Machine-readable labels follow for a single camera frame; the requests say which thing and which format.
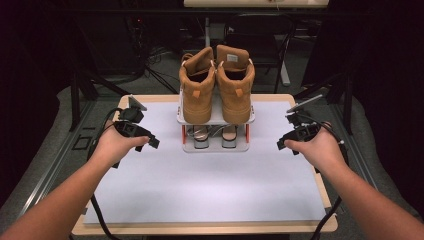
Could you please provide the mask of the grey metal floor rail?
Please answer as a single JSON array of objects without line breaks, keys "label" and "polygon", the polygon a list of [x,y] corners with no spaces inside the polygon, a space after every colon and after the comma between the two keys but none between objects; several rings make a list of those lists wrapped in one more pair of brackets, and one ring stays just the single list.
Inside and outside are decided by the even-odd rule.
[{"label": "grey metal floor rail", "polygon": [[98,120],[93,118],[96,105],[93,101],[83,104],[74,130],[70,130],[71,107],[60,105],[28,169],[0,208],[0,234],[86,162],[89,142],[98,129]]},{"label": "grey metal floor rail", "polygon": [[347,132],[342,123],[342,107],[339,105],[330,105],[329,109],[331,116],[335,119],[335,125],[341,131],[341,135],[346,141],[349,162],[353,170],[377,191],[408,210],[408,204],[404,201],[391,177],[380,162],[376,151],[374,134],[362,106],[360,104],[353,106],[351,134]]}]

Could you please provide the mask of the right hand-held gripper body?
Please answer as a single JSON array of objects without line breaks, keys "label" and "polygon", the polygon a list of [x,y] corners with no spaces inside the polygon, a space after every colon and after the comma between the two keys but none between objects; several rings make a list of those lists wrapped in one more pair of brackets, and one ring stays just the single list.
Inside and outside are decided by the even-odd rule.
[{"label": "right hand-held gripper body", "polygon": [[304,107],[322,97],[323,95],[319,94],[304,102],[296,103],[294,107],[286,111],[286,118],[294,127],[294,130],[289,132],[288,139],[309,141],[317,135],[320,130],[320,125],[317,120],[311,117]]}]

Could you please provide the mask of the black metal stand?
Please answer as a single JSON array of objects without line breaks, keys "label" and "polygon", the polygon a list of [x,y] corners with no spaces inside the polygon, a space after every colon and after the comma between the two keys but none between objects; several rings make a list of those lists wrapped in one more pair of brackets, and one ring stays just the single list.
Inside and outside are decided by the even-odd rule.
[{"label": "black metal stand", "polygon": [[106,87],[107,89],[117,93],[120,96],[129,95],[128,91],[106,80],[99,74],[84,68],[76,68],[70,81],[72,106],[72,123],[70,127],[71,131],[75,130],[81,121],[79,94],[82,93],[89,101],[95,101],[99,97],[99,93],[94,87],[95,83]]},{"label": "black metal stand", "polygon": [[294,95],[296,100],[304,99],[323,87],[328,87],[329,91],[326,100],[330,104],[336,104],[343,99],[342,124],[348,134],[352,134],[351,117],[353,103],[353,80],[349,73],[337,73],[333,76],[306,87],[301,92]]}]

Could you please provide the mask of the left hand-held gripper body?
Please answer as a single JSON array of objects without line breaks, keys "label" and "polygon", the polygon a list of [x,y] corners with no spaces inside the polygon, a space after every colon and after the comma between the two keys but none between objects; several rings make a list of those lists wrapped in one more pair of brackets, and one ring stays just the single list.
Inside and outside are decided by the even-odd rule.
[{"label": "left hand-held gripper body", "polygon": [[114,122],[116,130],[124,137],[152,137],[149,130],[139,126],[147,108],[133,95],[128,97],[128,107],[119,109],[118,120]]}]

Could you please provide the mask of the white two-tier shoe rack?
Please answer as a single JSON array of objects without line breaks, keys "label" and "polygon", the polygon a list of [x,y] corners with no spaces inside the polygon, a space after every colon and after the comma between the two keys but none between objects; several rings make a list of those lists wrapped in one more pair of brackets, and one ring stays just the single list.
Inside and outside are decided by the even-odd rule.
[{"label": "white two-tier shoe rack", "polygon": [[255,121],[254,107],[250,107],[249,119],[246,123],[239,124],[234,148],[224,148],[222,130],[227,122],[223,118],[222,101],[219,90],[215,89],[212,95],[212,112],[210,120],[205,123],[208,133],[208,147],[198,149],[195,147],[193,125],[185,121],[183,113],[183,91],[179,93],[177,122],[181,125],[182,148],[187,153],[218,153],[218,152],[245,152],[250,147],[250,125]]}]

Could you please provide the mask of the white table mat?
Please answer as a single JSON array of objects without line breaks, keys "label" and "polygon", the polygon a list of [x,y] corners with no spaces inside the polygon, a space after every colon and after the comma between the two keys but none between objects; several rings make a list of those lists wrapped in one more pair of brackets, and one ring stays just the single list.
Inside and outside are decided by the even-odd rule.
[{"label": "white table mat", "polygon": [[141,124],[158,148],[130,151],[95,196],[108,223],[319,220],[324,206],[302,155],[278,149],[290,130],[286,101],[254,103],[245,152],[187,153],[174,102],[150,103]]}]

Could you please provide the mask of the tan suede boot with label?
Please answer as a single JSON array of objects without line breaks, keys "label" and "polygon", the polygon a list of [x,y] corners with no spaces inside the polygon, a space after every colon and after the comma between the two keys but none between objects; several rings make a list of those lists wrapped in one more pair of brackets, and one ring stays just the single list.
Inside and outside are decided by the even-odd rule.
[{"label": "tan suede boot with label", "polygon": [[244,49],[218,45],[217,82],[222,100],[223,119],[230,124],[244,124],[251,114],[251,89],[255,67]]}]

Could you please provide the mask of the black folding chair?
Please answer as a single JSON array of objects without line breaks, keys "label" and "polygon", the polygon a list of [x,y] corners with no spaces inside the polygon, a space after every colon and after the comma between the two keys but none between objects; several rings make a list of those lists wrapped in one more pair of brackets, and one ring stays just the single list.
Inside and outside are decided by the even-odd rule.
[{"label": "black folding chair", "polygon": [[224,43],[247,50],[256,67],[277,70],[274,92],[282,83],[281,70],[295,21],[285,14],[243,13],[231,17],[224,26]]}]

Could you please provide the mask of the black rhinestone strap sandal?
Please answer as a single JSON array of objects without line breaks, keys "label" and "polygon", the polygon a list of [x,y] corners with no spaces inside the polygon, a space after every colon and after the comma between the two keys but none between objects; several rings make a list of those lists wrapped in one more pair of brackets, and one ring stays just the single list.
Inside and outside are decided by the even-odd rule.
[{"label": "black rhinestone strap sandal", "polygon": [[206,125],[193,125],[187,134],[193,139],[195,149],[209,147],[209,128]]},{"label": "black rhinestone strap sandal", "polygon": [[214,134],[214,137],[221,137],[221,146],[223,148],[232,149],[237,146],[237,126],[236,125],[222,125],[219,126]]}]

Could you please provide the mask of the white background desk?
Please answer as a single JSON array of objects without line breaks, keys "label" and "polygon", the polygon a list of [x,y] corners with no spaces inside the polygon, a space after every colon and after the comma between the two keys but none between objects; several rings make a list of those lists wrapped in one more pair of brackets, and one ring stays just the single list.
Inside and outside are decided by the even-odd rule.
[{"label": "white background desk", "polygon": [[[231,14],[231,17],[243,13],[253,14],[285,14],[291,17],[296,26],[298,21],[293,16],[284,12],[284,9],[289,8],[325,8],[328,5],[328,0],[184,0],[183,4],[186,8],[195,10],[203,10],[211,13],[212,11],[226,11]],[[281,70],[282,84],[289,86],[290,81],[287,75],[287,69],[283,62]]]}]

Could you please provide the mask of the person's left hand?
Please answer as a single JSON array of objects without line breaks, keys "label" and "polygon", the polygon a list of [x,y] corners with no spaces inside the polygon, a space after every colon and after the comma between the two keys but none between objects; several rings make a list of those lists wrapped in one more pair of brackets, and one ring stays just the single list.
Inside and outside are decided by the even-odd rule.
[{"label": "person's left hand", "polygon": [[112,167],[131,149],[143,146],[149,140],[147,136],[124,137],[116,130],[113,122],[108,120],[89,161],[98,166]]}]

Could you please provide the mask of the person's right hand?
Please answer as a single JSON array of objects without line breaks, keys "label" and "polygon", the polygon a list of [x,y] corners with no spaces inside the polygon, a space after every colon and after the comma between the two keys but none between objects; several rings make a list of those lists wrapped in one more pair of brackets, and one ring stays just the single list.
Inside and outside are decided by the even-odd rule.
[{"label": "person's right hand", "polygon": [[310,141],[285,140],[284,145],[304,155],[306,160],[326,177],[349,169],[345,163],[336,138],[331,134],[331,124],[325,122]]}]

